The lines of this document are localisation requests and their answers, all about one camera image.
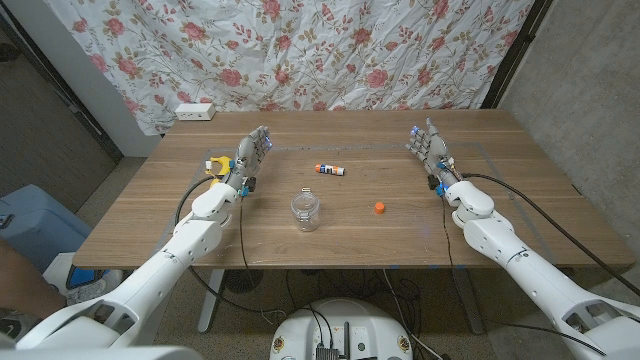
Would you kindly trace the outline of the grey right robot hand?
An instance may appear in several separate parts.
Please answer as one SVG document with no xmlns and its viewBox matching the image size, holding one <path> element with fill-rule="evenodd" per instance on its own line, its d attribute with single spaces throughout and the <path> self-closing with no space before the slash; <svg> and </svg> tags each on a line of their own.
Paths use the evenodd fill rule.
<svg viewBox="0 0 640 360">
<path fill-rule="evenodd" d="M 429 117 L 423 128 L 414 126 L 411 129 L 405 147 L 423 163 L 427 174 L 435 178 L 444 191 L 462 179 L 445 140 Z"/>
</svg>

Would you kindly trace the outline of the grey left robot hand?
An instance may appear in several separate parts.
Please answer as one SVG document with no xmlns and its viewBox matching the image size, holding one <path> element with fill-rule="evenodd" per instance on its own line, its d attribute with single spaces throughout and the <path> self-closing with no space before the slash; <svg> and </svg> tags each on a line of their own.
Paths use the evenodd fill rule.
<svg viewBox="0 0 640 360">
<path fill-rule="evenodd" d="M 272 147 L 270 132 L 267 126 L 259 126 L 238 144 L 234 157 L 234 168 L 225 183 L 235 190 L 240 190 L 244 181 L 255 177 L 260 165 Z"/>
</svg>

